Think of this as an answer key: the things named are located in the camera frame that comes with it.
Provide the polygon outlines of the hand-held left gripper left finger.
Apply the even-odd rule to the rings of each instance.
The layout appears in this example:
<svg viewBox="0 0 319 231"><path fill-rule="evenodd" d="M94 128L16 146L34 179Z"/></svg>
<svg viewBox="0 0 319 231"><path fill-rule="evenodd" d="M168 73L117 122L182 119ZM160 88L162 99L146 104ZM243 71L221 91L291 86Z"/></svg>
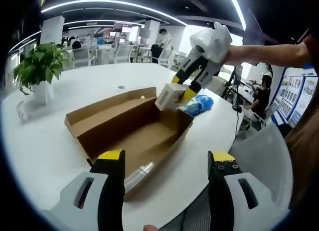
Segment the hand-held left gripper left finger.
<svg viewBox="0 0 319 231"><path fill-rule="evenodd" d="M59 230L121 231L125 150L101 154L60 192Z"/></svg>

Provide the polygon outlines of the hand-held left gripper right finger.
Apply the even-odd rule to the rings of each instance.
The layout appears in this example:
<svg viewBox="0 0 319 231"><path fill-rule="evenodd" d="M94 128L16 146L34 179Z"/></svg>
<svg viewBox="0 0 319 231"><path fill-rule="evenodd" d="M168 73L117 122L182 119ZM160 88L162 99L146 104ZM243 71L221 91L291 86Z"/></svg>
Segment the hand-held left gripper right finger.
<svg viewBox="0 0 319 231"><path fill-rule="evenodd" d="M275 207L270 190L251 173L241 171L228 153L208 152L210 230L270 231Z"/></svg>

